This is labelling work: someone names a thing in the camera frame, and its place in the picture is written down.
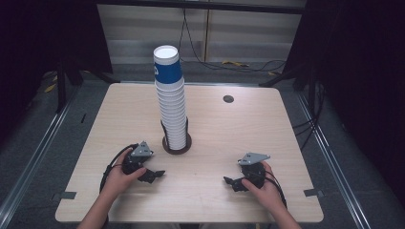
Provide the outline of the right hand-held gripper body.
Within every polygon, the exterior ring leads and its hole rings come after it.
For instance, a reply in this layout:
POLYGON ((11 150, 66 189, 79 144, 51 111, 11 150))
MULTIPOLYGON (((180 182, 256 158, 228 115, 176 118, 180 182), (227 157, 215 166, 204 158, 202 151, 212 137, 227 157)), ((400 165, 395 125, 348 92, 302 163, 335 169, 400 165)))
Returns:
POLYGON ((249 152, 238 160, 245 178, 257 188, 264 185, 266 169, 262 162, 267 159, 270 159, 270 155, 249 152))

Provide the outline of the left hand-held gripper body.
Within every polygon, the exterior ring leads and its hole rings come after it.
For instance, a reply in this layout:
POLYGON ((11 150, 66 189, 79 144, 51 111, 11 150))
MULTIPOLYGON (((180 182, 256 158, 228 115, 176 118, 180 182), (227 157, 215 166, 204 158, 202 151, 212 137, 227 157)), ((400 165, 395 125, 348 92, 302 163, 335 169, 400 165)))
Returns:
POLYGON ((138 144, 131 152, 127 153, 122 161, 122 172, 125 175, 134 173, 138 168, 141 168, 143 163, 148 160, 153 154, 145 141, 138 144))

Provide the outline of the black cup holder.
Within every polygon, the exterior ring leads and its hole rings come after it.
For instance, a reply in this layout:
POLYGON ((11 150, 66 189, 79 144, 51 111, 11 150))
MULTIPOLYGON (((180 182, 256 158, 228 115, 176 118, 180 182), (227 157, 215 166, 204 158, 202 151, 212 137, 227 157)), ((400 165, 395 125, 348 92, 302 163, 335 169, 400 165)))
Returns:
POLYGON ((185 122, 185 136, 186 136, 185 145, 183 148, 178 149, 178 150, 173 150, 170 148, 166 127, 164 126, 162 121, 160 121, 160 125, 164 132, 164 137, 162 138, 161 144, 166 153, 168 153, 170 155, 182 155, 182 154, 185 154, 187 151, 189 151, 189 149, 191 148, 191 145, 192 145, 192 138, 191 138, 191 135, 188 133, 188 117, 186 118, 186 122, 185 122))

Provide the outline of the stack of white paper cups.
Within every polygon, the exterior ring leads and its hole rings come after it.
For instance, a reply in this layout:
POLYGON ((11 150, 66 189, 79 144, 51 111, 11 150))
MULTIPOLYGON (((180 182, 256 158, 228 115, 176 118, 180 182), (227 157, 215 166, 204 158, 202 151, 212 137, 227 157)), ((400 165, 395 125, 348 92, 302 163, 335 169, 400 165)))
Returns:
POLYGON ((178 151, 187 143, 184 78, 178 49, 164 45, 154 49, 155 86, 160 104, 166 146, 178 151))

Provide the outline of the person's right hand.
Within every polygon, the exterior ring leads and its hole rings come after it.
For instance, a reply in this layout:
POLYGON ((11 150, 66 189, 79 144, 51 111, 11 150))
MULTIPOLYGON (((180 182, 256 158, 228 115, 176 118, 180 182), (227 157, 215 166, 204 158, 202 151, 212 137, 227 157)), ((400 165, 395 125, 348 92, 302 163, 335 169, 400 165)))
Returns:
POLYGON ((286 206, 283 203, 280 192, 276 186, 275 177, 272 174, 271 167, 265 161, 262 161, 262 164, 266 170, 264 185, 261 188, 257 188, 245 178, 242 180, 242 184, 269 212, 285 210, 286 206))

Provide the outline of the person's left hand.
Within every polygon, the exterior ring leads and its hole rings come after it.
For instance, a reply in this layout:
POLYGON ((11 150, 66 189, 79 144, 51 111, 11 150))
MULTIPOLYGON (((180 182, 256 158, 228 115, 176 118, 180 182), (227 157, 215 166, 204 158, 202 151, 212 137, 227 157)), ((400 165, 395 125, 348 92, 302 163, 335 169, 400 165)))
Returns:
POLYGON ((121 169, 123 159, 124 156, 120 156, 117 159, 109 175, 107 176, 104 187, 100 193, 105 198, 117 198, 131 185, 133 181, 141 177, 146 172, 146 169, 141 167, 132 174, 124 174, 121 169))

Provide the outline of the black metal stand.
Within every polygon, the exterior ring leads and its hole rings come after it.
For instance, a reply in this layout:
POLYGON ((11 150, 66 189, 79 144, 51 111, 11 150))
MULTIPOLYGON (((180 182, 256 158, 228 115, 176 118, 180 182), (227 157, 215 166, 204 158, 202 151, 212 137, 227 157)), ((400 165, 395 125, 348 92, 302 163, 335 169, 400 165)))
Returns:
POLYGON ((290 70, 283 71, 277 74, 273 79, 259 83, 258 86, 262 88, 272 88, 277 83, 288 79, 294 79, 292 88, 297 92, 302 92, 306 87, 312 90, 316 86, 314 68, 307 63, 302 63, 290 70))
POLYGON ((118 83, 118 80, 113 79, 107 74, 98 70, 96 67, 84 62, 83 60, 73 58, 68 56, 62 58, 57 63, 57 109, 56 112, 60 113, 63 108, 67 105, 66 97, 66 79, 69 79, 73 86, 80 86, 83 83, 83 76, 81 71, 88 71, 95 77, 101 79, 102 81, 114 84, 118 83))

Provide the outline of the black curtain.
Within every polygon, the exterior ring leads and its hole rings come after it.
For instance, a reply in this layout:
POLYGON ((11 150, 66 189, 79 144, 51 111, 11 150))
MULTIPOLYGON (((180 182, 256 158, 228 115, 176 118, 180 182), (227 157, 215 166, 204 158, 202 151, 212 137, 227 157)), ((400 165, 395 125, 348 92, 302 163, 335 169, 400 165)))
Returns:
POLYGON ((59 61, 109 73, 110 54, 91 0, 0 0, 0 142, 59 61))
POLYGON ((405 207, 405 0, 307 0, 287 66, 300 64, 405 207))

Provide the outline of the black crossbeam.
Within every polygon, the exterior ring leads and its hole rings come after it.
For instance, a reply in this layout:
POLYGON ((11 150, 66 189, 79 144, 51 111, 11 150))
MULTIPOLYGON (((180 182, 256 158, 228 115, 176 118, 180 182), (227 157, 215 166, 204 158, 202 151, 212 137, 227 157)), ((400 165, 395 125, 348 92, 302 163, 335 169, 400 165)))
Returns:
POLYGON ((228 10, 243 12, 266 12, 282 14, 303 14, 305 8, 298 7, 280 7, 249 4, 234 4, 223 2, 201 2, 201 1, 182 1, 182 0, 93 0, 96 4, 117 5, 117 6, 139 6, 156 8, 176 8, 176 9, 194 9, 194 10, 228 10))

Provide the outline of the metal floor rail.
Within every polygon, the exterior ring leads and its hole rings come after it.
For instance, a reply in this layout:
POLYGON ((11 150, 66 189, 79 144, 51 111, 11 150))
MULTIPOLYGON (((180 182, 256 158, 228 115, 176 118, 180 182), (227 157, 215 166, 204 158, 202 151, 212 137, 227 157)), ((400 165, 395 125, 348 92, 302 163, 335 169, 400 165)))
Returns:
POLYGON ((79 89, 68 90, 65 102, 56 93, 37 95, 0 147, 0 228, 12 219, 79 89))
POLYGON ((314 116, 309 111, 309 103, 307 99, 302 94, 298 94, 297 97, 305 114, 305 117, 310 123, 311 132, 314 135, 317 144, 330 168, 330 172, 335 180, 342 198, 344 199, 348 207, 348 210, 353 218, 357 229, 372 229, 365 215, 365 212, 363 211, 363 208, 358 201, 358 198, 356 197, 352 190, 352 187, 348 183, 347 178, 344 175, 343 170, 338 163, 327 138, 323 133, 322 128, 315 123, 314 116))

